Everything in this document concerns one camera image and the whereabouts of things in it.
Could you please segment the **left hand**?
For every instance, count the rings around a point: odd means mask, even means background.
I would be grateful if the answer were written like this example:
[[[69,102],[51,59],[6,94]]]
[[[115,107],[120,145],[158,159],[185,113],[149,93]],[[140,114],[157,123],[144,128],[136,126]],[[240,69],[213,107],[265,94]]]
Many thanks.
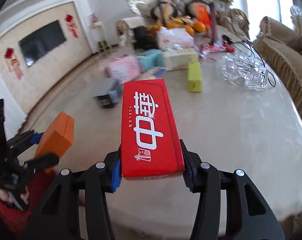
[[[28,200],[28,197],[29,197],[29,191],[28,188],[26,187],[26,193],[20,194],[20,198],[22,200]],[[9,193],[8,191],[3,189],[0,189],[0,200],[7,204],[12,204],[14,202],[12,199],[12,193]]]

